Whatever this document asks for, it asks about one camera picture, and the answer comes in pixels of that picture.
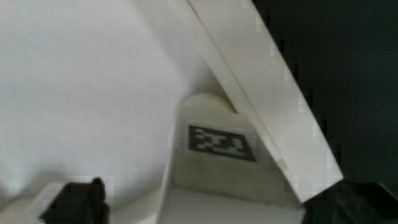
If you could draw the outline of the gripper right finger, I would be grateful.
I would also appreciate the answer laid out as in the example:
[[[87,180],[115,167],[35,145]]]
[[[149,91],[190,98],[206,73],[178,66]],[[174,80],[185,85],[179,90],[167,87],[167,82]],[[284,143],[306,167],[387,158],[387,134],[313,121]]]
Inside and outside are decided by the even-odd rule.
[[[300,224],[398,224],[398,194],[380,182],[343,180],[304,207]]]

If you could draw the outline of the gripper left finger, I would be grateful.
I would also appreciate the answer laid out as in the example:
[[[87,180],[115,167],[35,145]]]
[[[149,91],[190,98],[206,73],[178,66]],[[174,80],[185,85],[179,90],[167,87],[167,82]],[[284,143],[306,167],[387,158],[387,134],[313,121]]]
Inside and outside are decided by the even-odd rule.
[[[39,214],[44,224],[110,224],[107,188],[99,177],[69,182]]]

